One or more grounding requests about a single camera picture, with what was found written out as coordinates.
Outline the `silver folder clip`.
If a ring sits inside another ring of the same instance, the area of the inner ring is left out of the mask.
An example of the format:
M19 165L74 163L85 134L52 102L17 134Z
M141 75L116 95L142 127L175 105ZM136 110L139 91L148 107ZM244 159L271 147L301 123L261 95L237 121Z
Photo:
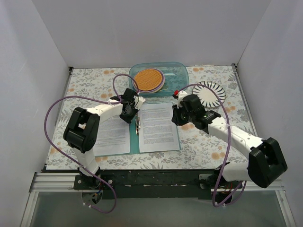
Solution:
M135 127L136 127L136 135L139 135L139 130L141 128L141 120L138 113L135 116Z

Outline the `printed paper sheet top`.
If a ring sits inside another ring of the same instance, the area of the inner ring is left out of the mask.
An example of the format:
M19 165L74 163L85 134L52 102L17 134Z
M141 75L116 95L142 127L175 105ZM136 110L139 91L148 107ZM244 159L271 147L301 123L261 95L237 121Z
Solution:
M100 123L93 151L97 157L129 154L129 124L119 116Z

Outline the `teal plastic folder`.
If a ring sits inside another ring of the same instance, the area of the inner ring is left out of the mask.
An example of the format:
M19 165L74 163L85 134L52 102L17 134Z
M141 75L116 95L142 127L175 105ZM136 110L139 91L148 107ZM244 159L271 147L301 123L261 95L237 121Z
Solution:
M135 118L129 124L130 132L130 154L141 154L139 152L139 135L136 135Z

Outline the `printed paper stack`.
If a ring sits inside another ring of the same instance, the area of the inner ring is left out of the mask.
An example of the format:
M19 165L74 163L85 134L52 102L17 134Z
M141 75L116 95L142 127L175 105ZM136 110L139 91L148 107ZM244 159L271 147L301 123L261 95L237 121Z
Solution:
M171 121L172 102L143 104L139 111L139 152L180 150L177 126Z

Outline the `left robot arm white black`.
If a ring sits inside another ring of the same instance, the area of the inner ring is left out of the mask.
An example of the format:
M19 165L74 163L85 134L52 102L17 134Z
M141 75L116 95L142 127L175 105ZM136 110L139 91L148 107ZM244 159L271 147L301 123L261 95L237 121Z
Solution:
M121 96L111 97L100 105L73 110L63 139L73 148L79 162L80 178L90 189L98 188L101 183L101 170L93 152L99 125L115 116L131 123L144 102L145 98L127 88Z

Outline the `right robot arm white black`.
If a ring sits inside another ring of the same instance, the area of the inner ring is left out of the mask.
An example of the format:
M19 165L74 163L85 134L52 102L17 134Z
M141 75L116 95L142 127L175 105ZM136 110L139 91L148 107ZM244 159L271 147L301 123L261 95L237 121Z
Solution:
M197 95L176 91L178 103L173 105L172 122L177 126L192 123L194 126L228 143L247 159L244 163L227 162L214 170L214 182L220 188L233 181L252 181L267 188L287 169L279 143L274 138L262 139L230 126L226 119L215 111L206 111Z

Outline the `blue striped white plate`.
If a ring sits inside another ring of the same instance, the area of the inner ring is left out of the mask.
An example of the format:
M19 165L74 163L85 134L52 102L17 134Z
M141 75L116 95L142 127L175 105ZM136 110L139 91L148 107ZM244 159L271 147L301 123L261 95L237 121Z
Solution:
M223 103L226 100L223 87L212 81L199 82L199 85L194 86L192 94L197 95L201 104L207 108L219 107L220 101Z

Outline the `clear teal plastic container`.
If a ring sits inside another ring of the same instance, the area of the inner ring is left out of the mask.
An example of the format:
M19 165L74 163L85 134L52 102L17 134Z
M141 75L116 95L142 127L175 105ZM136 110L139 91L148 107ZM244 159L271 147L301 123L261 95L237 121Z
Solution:
M171 96L189 84L186 67L179 62L143 63L129 71L129 86L141 96Z

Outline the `orange woven round coaster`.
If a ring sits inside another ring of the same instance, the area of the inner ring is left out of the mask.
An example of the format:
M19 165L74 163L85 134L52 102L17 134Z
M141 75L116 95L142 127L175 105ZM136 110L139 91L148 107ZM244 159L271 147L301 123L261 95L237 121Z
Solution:
M144 69L134 76L133 86L140 93L155 93L165 83L164 74L158 69Z

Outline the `floral patterned table mat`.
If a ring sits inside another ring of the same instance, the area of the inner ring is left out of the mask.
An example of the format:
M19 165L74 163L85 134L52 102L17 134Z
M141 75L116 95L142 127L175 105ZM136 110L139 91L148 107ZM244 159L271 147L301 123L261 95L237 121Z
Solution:
M74 108L94 107L98 100L106 101L114 95L113 89L123 93L128 87L129 68L74 69L66 89L67 100L61 108L46 169L75 170L75 153L66 141L63 132ZM231 66L187 67L190 83L213 81L221 85L227 95L223 108L216 108L221 116L228 116L230 123L247 133L255 132L246 108L237 76ZM186 124L178 128L181 149L179 151L152 152L121 156L96 157L102 169L202 169L216 168L226 157L229 162L243 163L246 158L234 148L211 135Z

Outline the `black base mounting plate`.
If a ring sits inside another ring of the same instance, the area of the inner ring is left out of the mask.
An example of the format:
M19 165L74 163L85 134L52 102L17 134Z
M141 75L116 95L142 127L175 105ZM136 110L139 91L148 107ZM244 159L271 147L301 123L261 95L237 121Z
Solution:
M214 169L169 170L102 170L105 180L98 184L94 177L77 175L75 190L102 189L103 199L132 198L198 198L211 199L218 171Z

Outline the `aluminium frame rail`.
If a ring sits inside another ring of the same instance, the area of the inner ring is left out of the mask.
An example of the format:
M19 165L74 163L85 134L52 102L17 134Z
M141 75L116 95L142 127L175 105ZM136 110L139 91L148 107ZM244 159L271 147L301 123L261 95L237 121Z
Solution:
M77 173L38 173L34 175L30 192L70 192L74 190ZM245 191L284 191L281 180L274 181L267 188L260 188L253 182L247 182Z

